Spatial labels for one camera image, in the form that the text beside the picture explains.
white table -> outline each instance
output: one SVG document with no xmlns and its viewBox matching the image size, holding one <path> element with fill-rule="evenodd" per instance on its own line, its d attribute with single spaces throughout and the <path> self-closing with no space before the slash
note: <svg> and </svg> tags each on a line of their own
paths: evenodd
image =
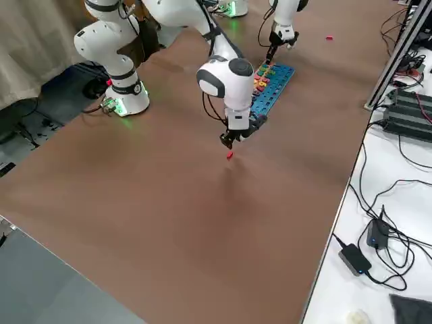
<svg viewBox="0 0 432 324">
<path fill-rule="evenodd" d="M 432 55 L 425 62 L 425 89 L 420 91 L 432 95 L 432 86 L 427 85 L 432 79 L 429 70 L 432 68 Z M 382 112 L 376 111 L 372 120 L 381 119 Z M 363 194 L 369 204 L 379 192 L 389 188 L 398 179 L 419 179 L 432 183 L 432 170 L 415 167 L 401 156 L 398 148 L 398 137 L 387 134 L 379 126 L 373 126 L 364 139 L 367 150 L 367 165 L 362 177 Z M 432 144 L 402 138 L 404 153 L 418 163 L 432 165 Z M 358 191 L 359 174 L 365 160 L 360 151 L 350 183 Z M 418 240 L 432 244 L 432 188 L 422 184 L 397 186 L 389 194 L 377 201 L 375 212 L 379 214 L 382 204 L 388 215 L 396 222 L 399 230 Z M 370 218 L 360 208 L 351 189 L 346 190 L 334 224 L 334 233 L 346 244 L 356 244 L 358 237 Z M 375 250 L 366 245 L 366 235 L 360 247 L 372 264 L 371 274 L 383 280 L 391 273 L 377 258 Z M 389 241 L 389 247 L 395 253 L 405 251 L 401 243 Z M 365 275 L 355 277 L 338 256 L 340 245 L 329 237 L 329 244 L 317 274 L 309 304 L 303 318 L 303 324 L 342 324 L 346 323 L 348 313 L 362 310 L 368 314 L 372 324 L 393 324 L 394 312 L 389 294 L 399 294 L 411 298 L 420 298 L 432 302 L 432 261 L 420 248 L 413 247 L 415 252 L 414 267 L 405 276 L 408 289 L 396 292 L 383 286 L 373 284 Z M 384 251 L 384 259 L 389 261 Z M 399 279 L 391 284 L 400 286 Z"/>
</svg>

blue pegboard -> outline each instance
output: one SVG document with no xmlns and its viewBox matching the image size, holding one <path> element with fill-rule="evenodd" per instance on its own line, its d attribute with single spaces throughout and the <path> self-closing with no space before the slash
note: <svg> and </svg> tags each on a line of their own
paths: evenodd
<svg viewBox="0 0 432 324">
<path fill-rule="evenodd" d="M 282 64 L 262 64 L 254 75 L 254 94 L 251 111 L 255 115 L 267 115 L 294 75 L 292 67 Z M 258 89 L 260 82 L 266 86 Z"/>
</svg>

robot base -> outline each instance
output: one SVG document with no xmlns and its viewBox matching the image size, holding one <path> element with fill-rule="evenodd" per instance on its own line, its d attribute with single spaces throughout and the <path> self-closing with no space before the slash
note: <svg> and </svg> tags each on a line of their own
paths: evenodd
<svg viewBox="0 0 432 324">
<path fill-rule="evenodd" d="M 107 99 L 113 99 L 115 102 L 115 109 L 113 112 L 120 117 L 125 117 L 127 115 L 142 113 L 149 107 L 149 94 L 142 83 L 141 89 L 141 92 L 137 95 L 124 95 L 115 92 L 112 86 L 110 86 L 105 92 L 105 95 Z"/>
</svg>

electronic device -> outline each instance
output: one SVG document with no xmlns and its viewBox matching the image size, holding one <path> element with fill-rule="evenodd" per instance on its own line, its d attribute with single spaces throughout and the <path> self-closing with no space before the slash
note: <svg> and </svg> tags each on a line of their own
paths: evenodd
<svg viewBox="0 0 432 324">
<path fill-rule="evenodd" d="M 393 104 L 386 105 L 384 119 L 388 122 L 384 131 L 432 142 L 432 124 L 425 117 L 432 118 L 432 98 L 399 89 L 387 96 Z"/>
<path fill-rule="evenodd" d="M 369 271 L 371 263 L 354 244 L 346 245 L 339 252 L 339 257 L 355 276 L 360 276 Z"/>
<path fill-rule="evenodd" d="M 374 219 L 367 227 L 366 243 L 372 248 L 382 250 L 387 248 L 389 240 L 389 226 L 380 219 Z"/>
</svg>

black cable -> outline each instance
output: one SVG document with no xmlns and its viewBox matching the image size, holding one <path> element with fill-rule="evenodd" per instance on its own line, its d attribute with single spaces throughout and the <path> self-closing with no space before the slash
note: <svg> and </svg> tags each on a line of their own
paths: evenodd
<svg viewBox="0 0 432 324">
<path fill-rule="evenodd" d="M 30 133 L 26 126 L 19 122 L 16 124 L 18 131 L 21 133 L 21 136 L 28 140 L 35 148 L 38 148 L 40 145 L 34 140 L 32 133 Z"/>
<path fill-rule="evenodd" d="M 216 109 L 213 108 L 213 109 L 214 109 L 214 112 L 215 112 L 216 115 L 217 115 L 217 117 L 211 115 L 211 114 L 209 113 L 209 111 L 207 110 L 207 107 L 206 107 L 206 105 L 205 105 L 205 93 L 204 93 L 204 91 L 202 92 L 202 107 L 204 108 L 205 113 L 206 113 L 210 118 L 212 118 L 212 119 L 214 119 L 214 120 L 217 120 L 217 121 L 219 121 L 219 122 L 222 122 L 224 125 L 226 125 L 226 124 L 225 124 L 225 120 L 222 119 L 222 118 L 219 116 L 219 114 L 216 112 Z"/>
<path fill-rule="evenodd" d="M 215 41 L 216 41 L 215 40 L 215 27 L 210 21 L 210 16 L 207 13 L 207 10 L 205 9 L 204 4 L 202 4 L 202 2 L 200 2 L 199 0 L 196 0 L 196 3 L 201 8 L 201 11 L 204 14 L 204 17 L 207 21 L 207 24 L 209 25 L 209 34 L 212 35 L 211 41 L 210 41 L 210 49 L 209 49 L 209 57 L 210 57 L 213 54 L 213 50 L 215 48 Z"/>
<path fill-rule="evenodd" d="M 33 107 L 32 111 L 31 111 L 30 113 L 27 113 L 26 115 L 21 116 L 21 118 L 24 118 L 24 117 L 30 116 L 30 115 L 32 115 L 33 113 L 35 113 L 36 110 L 38 110 L 38 107 L 39 107 L 39 98 L 37 97 L 35 100 L 36 100 L 36 103 L 34 104 L 34 107 Z"/>
<path fill-rule="evenodd" d="M 223 123 L 223 125 L 227 126 L 228 125 L 228 121 L 226 120 L 226 118 L 222 118 L 216 111 L 215 107 L 213 106 L 213 103 L 211 102 L 210 96 L 207 95 L 207 99 L 209 100 L 211 109 L 215 112 L 215 115 L 219 118 L 219 120 Z"/>
<path fill-rule="evenodd" d="M 372 112 L 374 112 L 375 110 L 377 110 L 378 108 L 381 108 L 381 107 L 387 107 L 387 105 L 383 105 L 383 103 L 385 102 L 385 99 L 386 99 L 387 97 L 386 96 L 384 96 L 384 99 L 383 100 L 381 100 L 379 103 L 375 103 L 375 106 L 373 106 L 373 108 L 372 108 Z"/>
<path fill-rule="evenodd" d="M 425 165 L 425 164 L 418 163 L 418 162 L 416 162 L 416 161 L 413 161 L 413 160 L 410 159 L 409 157 L 407 157 L 406 154 L 404 153 L 404 151 L 402 150 L 402 143 L 401 143 L 400 138 L 401 138 L 401 136 L 400 136 L 400 134 L 398 134 L 399 152 L 400 152 L 400 154 L 404 157 L 405 160 L 407 160 L 408 162 L 410 162 L 410 163 L 412 163 L 412 164 L 414 164 L 414 165 L 417 165 L 417 166 L 419 166 L 419 167 L 424 167 L 424 168 L 426 168 L 426 169 L 432 169 L 432 166 L 430 166 L 430 165 Z"/>
<path fill-rule="evenodd" d="M 104 93 L 102 95 L 102 97 L 101 97 L 102 98 L 101 102 L 97 105 L 96 108 L 92 108 L 92 109 L 89 109 L 89 110 L 83 110 L 82 113 L 85 113 L 85 114 L 95 113 L 99 109 L 102 109 L 102 105 L 103 105 L 103 101 L 105 100 L 105 97 L 106 97 L 106 94 Z"/>
<path fill-rule="evenodd" d="M 337 240 L 337 242 L 339 243 L 339 245 L 341 246 L 341 248 L 345 248 L 346 244 L 340 239 L 338 238 L 338 236 L 334 233 L 331 233 L 331 235 Z"/>
<path fill-rule="evenodd" d="M 362 237 L 365 235 L 365 233 L 366 233 L 366 231 L 367 231 L 367 229 L 368 229 L 368 227 L 370 226 L 370 224 L 373 222 L 373 221 L 376 221 L 375 219 L 372 219 L 372 220 L 370 220 L 368 223 L 367 223 L 367 225 L 365 226 L 365 228 L 363 229 L 363 231 L 362 231 L 362 233 L 361 233 L 361 235 L 358 237 L 358 239 L 357 239 L 357 248 L 359 249 L 359 251 L 364 255 L 364 253 L 363 253 L 363 251 L 362 251 L 362 249 L 361 249 L 361 247 L 360 247 L 360 241 L 362 240 Z M 403 292 L 404 290 L 406 290 L 406 288 L 407 288 L 407 285 L 406 285 L 406 281 L 405 281 L 405 279 L 403 278 L 403 275 L 405 275 L 406 274 L 406 272 L 408 272 L 408 271 L 410 271 L 411 270 L 411 268 L 412 268 L 412 266 L 414 265 L 414 259 L 413 259 L 413 262 L 411 262 L 411 264 L 410 264 L 410 266 L 408 267 L 408 269 L 404 272 L 404 273 L 398 273 L 395 269 L 393 269 L 393 267 L 391 267 L 388 263 L 386 263 L 382 258 L 381 258 L 381 256 L 379 255 L 379 253 L 377 252 L 377 249 L 375 249 L 375 252 L 377 253 L 377 256 L 383 261 L 383 263 L 392 271 L 392 272 L 394 272 L 395 274 L 394 275 L 390 275 L 388 278 L 386 278 L 385 280 L 383 280 L 383 281 L 379 281 L 379 280 L 377 280 L 377 279 L 375 279 L 371 274 L 370 274 L 370 272 L 369 271 L 367 271 L 366 272 L 366 276 L 374 283 L 374 284 L 377 284 L 377 285 L 380 285 L 380 286 L 385 286 L 385 287 L 388 287 L 388 288 L 391 288 L 391 289 L 394 289 L 394 290 L 397 290 L 397 291 L 400 291 L 400 292 Z M 396 287 L 396 286 L 393 286 L 393 285 L 390 285 L 390 284 L 388 284 L 388 282 L 390 281 L 390 280 L 392 280 L 392 279 L 394 279 L 394 278 L 400 278 L 401 279 L 401 281 L 402 281 L 402 283 L 404 284 L 404 287 L 403 288 L 399 288 L 399 287 Z"/>
<path fill-rule="evenodd" d="M 426 55 L 420 54 L 418 51 L 409 51 L 403 56 L 397 69 L 397 73 L 408 73 L 411 70 L 418 69 L 426 59 Z"/>
<path fill-rule="evenodd" d="M 401 75 L 401 76 L 408 76 L 409 78 L 413 79 L 415 81 L 415 83 L 409 84 L 408 86 L 402 86 L 399 89 L 406 90 L 409 88 L 413 88 L 415 86 L 421 86 L 422 88 L 424 88 L 424 86 L 421 84 L 421 82 L 423 82 L 423 80 L 425 79 L 425 75 L 423 72 L 421 72 L 420 78 L 418 80 L 415 77 L 411 76 L 410 74 Z"/>
<path fill-rule="evenodd" d="M 364 134 L 367 133 L 367 130 L 373 126 L 373 125 L 380 125 L 382 127 L 386 127 L 387 121 L 384 120 L 379 120 L 379 121 L 375 121 L 372 122 L 370 124 L 368 124 L 366 132 Z M 364 162 L 362 164 L 361 170 L 360 170 L 360 175 L 359 175 L 359 193 L 357 193 L 357 191 L 355 190 L 355 188 L 353 187 L 353 185 L 351 183 L 348 184 L 349 189 L 351 189 L 353 191 L 353 193 L 356 196 L 356 199 L 361 207 L 361 209 L 371 218 L 371 220 L 368 222 L 367 226 L 363 229 L 361 235 L 359 236 L 358 240 L 357 240 L 357 247 L 358 249 L 361 251 L 361 247 L 360 247 L 360 241 L 362 240 L 362 237 L 365 235 L 369 225 L 371 224 L 371 222 L 373 221 L 382 221 L 384 222 L 388 228 L 389 228 L 389 233 L 382 233 L 383 235 L 386 235 L 389 239 L 392 240 L 397 240 L 400 243 L 402 243 L 405 248 L 406 248 L 406 252 L 404 254 L 404 260 L 402 261 L 402 264 L 398 264 L 397 262 L 395 262 L 394 257 L 392 256 L 389 248 L 386 248 L 387 251 L 387 255 L 389 257 L 390 262 L 387 262 L 386 260 L 384 260 L 383 256 L 381 256 L 379 254 L 379 251 L 377 249 L 375 249 L 375 253 L 377 254 L 378 258 L 380 259 L 380 261 L 388 268 L 390 269 L 390 271 L 392 273 L 394 273 L 393 275 L 390 275 L 388 278 L 380 281 L 377 278 L 373 277 L 371 275 L 370 272 L 367 272 L 366 275 L 367 277 L 374 283 L 380 286 L 385 286 L 391 289 L 395 289 L 397 291 L 404 291 L 407 288 L 407 283 L 406 280 L 404 279 L 404 275 L 406 275 L 414 266 L 414 262 L 415 262 L 415 253 L 411 247 L 411 245 L 414 245 L 416 247 L 419 247 L 427 256 L 427 258 L 429 258 L 432 261 L 432 256 L 425 250 L 424 246 L 428 247 L 428 248 L 432 248 L 432 244 L 426 243 L 426 242 L 422 242 L 420 240 L 417 240 L 415 238 L 411 238 L 410 236 L 407 236 L 404 232 L 400 231 L 396 224 L 394 223 L 394 221 L 389 217 L 389 215 L 385 212 L 385 208 L 383 206 L 382 210 L 381 210 L 381 214 L 378 215 L 374 210 L 373 207 L 375 206 L 377 199 L 381 196 L 384 195 L 388 192 L 390 192 L 391 190 L 393 190 L 399 183 L 420 183 L 420 184 L 424 184 L 426 186 L 432 186 L 432 184 L 422 181 L 422 180 L 397 180 L 396 182 L 393 183 L 392 186 L 390 186 L 388 189 L 383 190 L 382 192 L 378 193 L 374 200 L 373 203 L 370 205 L 367 200 L 365 199 L 363 193 L 362 193 L 362 177 L 365 171 L 365 167 L 367 164 L 367 151 L 366 151 L 366 146 L 364 143 L 364 138 L 361 144 L 361 148 L 364 151 Z M 383 216 L 385 215 L 385 217 L 389 220 L 390 223 L 386 222 L 383 219 Z M 393 279 L 399 279 L 402 282 L 402 287 L 397 287 L 394 286 L 392 284 L 390 284 L 389 282 Z"/>
<path fill-rule="evenodd" d="M 128 6 L 123 2 L 123 0 L 120 1 L 120 4 L 119 4 L 119 6 L 118 6 L 118 8 L 117 8 L 117 12 L 118 12 L 118 14 L 119 14 L 119 16 L 120 16 L 121 19 L 123 19 L 123 20 L 126 20 L 126 19 L 127 19 L 127 20 L 129 21 L 129 25 L 130 25 L 130 26 L 132 27 L 132 29 L 134 30 L 135 35 L 139 38 L 139 37 L 140 37 L 139 30 L 136 30 L 136 29 L 135 29 L 134 24 L 133 24 L 132 21 L 130 20 L 130 15 L 127 15 L 126 17 L 123 17 L 120 8 L 123 8 L 123 10 L 127 13 L 127 11 L 128 11 L 127 8 L 128 8 Z M 146 53 L 145 53 L 145 50 L 144 50 L 144 44 L 142 44 L 142 39 L 140 39 L 140 45 L 141 45 L 140 47 L 141 47 L 142 59 L 144 59 L 144 58 L 146 57 Z"/>
<path fill-rule="evenodd" d="M 259 31 L 258 31 L 258 44 L 261 47 L 270 47 L 270 45 L 263 45 L 263 44 L 261 44 L 260 37 L 261 37 L 261 30 L 263 29 L 265 22 L 271 17 L 271 15 L 274 14 L 274 12 L 275 12 L 275 9 L 273 7 L 271 7 L 269 10 L 267 10 L 266 13 L 264 13 L 263 23 L 261 24 L 261 26 L 259 28 Z"/>
<path fill-rule="evenodd" d="M 7 236 L 5 235 L 5 232 L 3 232 L 3 235 L 0 238 L 0 248 L 5 244 L 7 239 Z"/>
<path fill-rule="evenodd" d="M 399 22 L 397 22 L 397 25 L 396 25 L 395 27 L 389 29 L 389 30 L 386 31 L 386 32 L 383 32 L 383 28 L 384 28 L 384 26 L 385 26 L 385 25 L 386 25 L 390 20 L 392 20 L 392 19 L 393 19 L 394 17 L 396 17 L 398 14 L 399 14 L 399 15 L 402 15 L 402 13 L 404 13 L 406 10 L 407 10 L 407 9 L 404 8 L 404 9 L 401 9 L 401 10 L 397 11 L 396 13 L 394 13 L 393 15 L 391 15 L 390 17 L 388 17 L 388 19 L 386 19 L 386 21 L 384 21 L 384 22 L 382 23 L 382 25 L 381 25 L 381 29 L 380 29 L 381 38 L 382 38 L 383 41 L 385 42 L 385 46 L 386 46 L 386 48 L 387 48 L 387 54 L 388 54 L 389 56 L 392 56 L 392 54 L 390 53 L 390 48 L 389 48 L 390 45 L 389 45 L 389 43 L 388 43 L 388 41 L 387 41 L 387 38 L 388 38 L 389 40 L 393 41 L 393 43 L 396 43 L 396 41 L 395 41 L 392 37 L 388 36 L 387 33 L 390 32 L 391 30 L 393 30 L 393 29 L 395 29 L 395 28 L 401 26 L 402 24 L 399 23 Z"/>
</svg>

